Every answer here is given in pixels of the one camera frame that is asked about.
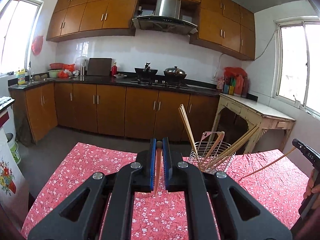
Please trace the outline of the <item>person's right hand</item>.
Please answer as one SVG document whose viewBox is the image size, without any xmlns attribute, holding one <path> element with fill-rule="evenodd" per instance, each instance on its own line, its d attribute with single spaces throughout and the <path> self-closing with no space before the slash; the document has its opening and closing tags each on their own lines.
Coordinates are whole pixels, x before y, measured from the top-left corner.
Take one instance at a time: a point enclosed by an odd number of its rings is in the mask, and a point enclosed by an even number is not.
<svg viewBox="0 0 320 240">
<path fill-rule="evenodd" d="M 310 196 L 312 193 L 316 194 L 319 193 L 320 189 L 319 189 L 319 185 L 315 186 L 315 179 L 313 178 L 314 174 L 315 174 L 316 170 L 313 169 L 310 175 L 310 178 L 308 180 L 305 192 L 303 194 L 303 198 L 306 199 L 308 196 Z"/>
</svg>

